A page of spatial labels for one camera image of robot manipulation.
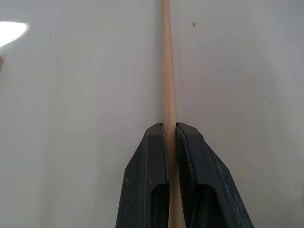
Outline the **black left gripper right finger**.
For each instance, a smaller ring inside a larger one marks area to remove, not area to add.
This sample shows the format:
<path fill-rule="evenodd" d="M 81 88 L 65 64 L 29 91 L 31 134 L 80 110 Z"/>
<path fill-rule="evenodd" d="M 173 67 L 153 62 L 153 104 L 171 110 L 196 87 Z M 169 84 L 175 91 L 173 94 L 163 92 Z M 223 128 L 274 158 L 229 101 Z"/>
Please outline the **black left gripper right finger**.
<path fill-rule="evenodd" d="M 227 166 L 197 128 L 176 125 L 180 192 L 188 228 L 251 228 Z"/>

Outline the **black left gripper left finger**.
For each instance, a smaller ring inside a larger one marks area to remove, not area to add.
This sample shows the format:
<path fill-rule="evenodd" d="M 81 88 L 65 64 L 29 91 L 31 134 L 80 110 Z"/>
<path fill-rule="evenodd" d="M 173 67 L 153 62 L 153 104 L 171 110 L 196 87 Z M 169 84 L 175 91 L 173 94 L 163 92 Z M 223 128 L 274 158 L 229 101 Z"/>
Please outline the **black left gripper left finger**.
<path fill-rule="evenodd" d="M 117 228 L 166 228 L 170 181 L 167 143 L 162 124 L 145 134 L 125 168 Z"/>

